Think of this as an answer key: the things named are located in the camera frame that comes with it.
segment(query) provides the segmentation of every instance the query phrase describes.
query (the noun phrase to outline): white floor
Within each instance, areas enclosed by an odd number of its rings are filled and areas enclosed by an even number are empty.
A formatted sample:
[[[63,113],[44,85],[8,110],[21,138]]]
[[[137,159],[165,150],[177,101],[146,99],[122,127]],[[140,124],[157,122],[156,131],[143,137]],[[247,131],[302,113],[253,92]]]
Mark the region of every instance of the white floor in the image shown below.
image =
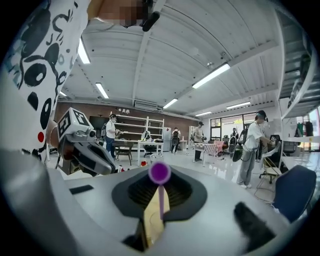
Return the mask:
[[[237,182],[240,164],[241,164],[240,160],[234,163],[232,162],[232,160],[228,155],[222,156],[222,157],[206,156],[205,167],[203,167],[202,161],[193,163],[193,156],[194,156],[194,153],[192,150],[189,150],[186,152],[178,151],[176,154],[171,154],[171,152],[164,152],[163,160],[169,165],[192,169],[196,172],[201,172],[208,175],[213,175],[213,176],[215,175],[221,179],[225,179],[233,183]],[[128,168],[130,170],[134,168],[138,168],[137,152],[133,152],[132,157],[133,157],[133,160],[131,161],[132,166],[130,166],[129,158],[127,156],[120,155],[119,161],[115,162],[116,167],[119,165],[122,165],[122,167],[125,170],[127,170]],[[48,161],[47,166],[49,168],[54,168],[56,166],[57,160],[58,160],[57,154],[56,153],[51,154],[50,161]],[[146,158],[143,158],[143,153],[141,153],[140,160],[141,161],[146,160],[148,164],[150,164],[149,156],[147,156]],[[259,174],[261,174],[263,170],[260,169],[260,167],[261,167],[261,163],[256,162],[254,169],[252,171],[252,176],[251,176],[252,188],[246,189],[246,191],[252,195],[254,195],[254,193],[257,191],[257,185],[261,181],[259,179]],[[59,171],[61,172],[65,180],[82,179],[82,178],[91,177],[91,175],[83,173],[82,171],[78,171],[69,176],[66,175],[64,172],[62,172],[60,169]],[[274,193],[272,191],[274,191],[275,189],[275,182],[273,182],[273,184],[269,184],[269,179],[264,179],[261,187],[264,189],[259,189],[255,195],[259,199],[272,202],[274,198]]]

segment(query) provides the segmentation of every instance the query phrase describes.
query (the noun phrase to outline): ceiling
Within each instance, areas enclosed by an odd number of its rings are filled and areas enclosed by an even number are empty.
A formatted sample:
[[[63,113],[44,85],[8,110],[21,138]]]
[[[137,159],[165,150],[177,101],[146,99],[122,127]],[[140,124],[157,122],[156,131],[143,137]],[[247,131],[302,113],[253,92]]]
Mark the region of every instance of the ceiling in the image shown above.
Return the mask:
[[[91,60],[80,58],[60,101],[133,106],[133,99],[168,112],[195,116],[245,101],[274,102],[281,78],[281,27],[262,0],[157,0],[161,17],[152,29],[125,29],[98,20],[82,34]],[[192,85],[228,62],[229,70],[198,89]],[[95,83],[109,99],[101,100]]]

